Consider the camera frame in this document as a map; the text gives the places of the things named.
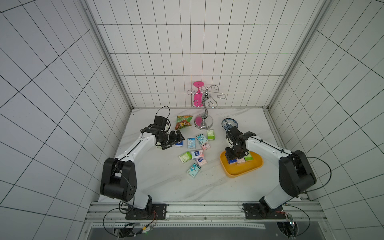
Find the yellow plastic storage box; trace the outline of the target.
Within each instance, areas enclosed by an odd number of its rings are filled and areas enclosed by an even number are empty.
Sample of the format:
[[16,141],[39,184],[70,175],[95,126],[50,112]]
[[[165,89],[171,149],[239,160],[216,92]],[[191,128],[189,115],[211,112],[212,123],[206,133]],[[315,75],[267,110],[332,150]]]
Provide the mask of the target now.
[[249,152],[249,154],[242,159],[232,161],[227,160],[225,153],[226,152],[221,153],[220,161],[225,174],[229,178],[236,178],[250,173],[261,168],[264,164],[262,157],[254,152]]

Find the white blue tissue pack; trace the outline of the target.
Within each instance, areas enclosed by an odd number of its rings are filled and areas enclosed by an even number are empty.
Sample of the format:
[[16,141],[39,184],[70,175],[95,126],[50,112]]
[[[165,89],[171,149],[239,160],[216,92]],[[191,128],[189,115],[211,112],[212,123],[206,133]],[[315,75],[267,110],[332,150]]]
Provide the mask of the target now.
[[204,157],[204,151],[203,150],[194,150],[191,151],[192,159],[199,159]]

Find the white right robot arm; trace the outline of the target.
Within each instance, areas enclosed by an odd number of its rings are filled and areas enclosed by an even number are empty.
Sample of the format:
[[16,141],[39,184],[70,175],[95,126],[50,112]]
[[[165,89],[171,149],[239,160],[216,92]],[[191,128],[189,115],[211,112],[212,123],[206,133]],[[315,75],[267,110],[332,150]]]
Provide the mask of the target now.
[[260,201],[260,212],[268,214],[286,202],[304,193],[317,183],[317,178],[306,154],[300,150],[290,151],[258,139],[252,132],[242,133],[236,127],[226,131],[229,146],[225,148],[228,160],[240,159],[256,153],[270,161],[279,170],[277,186]]

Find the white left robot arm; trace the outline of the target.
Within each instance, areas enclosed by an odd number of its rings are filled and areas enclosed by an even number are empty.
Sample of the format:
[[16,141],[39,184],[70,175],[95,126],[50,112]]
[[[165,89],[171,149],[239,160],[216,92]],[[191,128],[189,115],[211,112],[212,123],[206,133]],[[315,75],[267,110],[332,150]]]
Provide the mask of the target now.
[[111,199],[131,202],[134,209],[147,209],[150,196],[137,189],[136,165],[151,148],[160,145],[163,150],[166,150],[184,139],[179,130],[166,133],[145,127],[134,144],[124,153],[116,158],[105,160],[100,194]]

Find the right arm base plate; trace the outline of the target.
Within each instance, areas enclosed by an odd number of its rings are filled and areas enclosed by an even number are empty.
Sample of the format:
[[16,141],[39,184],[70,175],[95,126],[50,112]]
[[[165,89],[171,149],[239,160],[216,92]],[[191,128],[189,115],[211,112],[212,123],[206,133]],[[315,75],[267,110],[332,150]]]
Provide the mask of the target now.
[[242,210],[247,220],[285,220],[287,218],[281,207],[270,209],[265,204],[243,203]]

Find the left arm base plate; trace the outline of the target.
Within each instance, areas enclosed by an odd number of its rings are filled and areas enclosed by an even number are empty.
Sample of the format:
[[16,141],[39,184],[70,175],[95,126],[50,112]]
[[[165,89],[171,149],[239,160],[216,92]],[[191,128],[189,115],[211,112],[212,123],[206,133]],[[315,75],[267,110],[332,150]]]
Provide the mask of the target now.
[[148,204],[143,209],[133,208],[129,213],[126,214],[126,220],[164,220],[167,213],[167,204]]

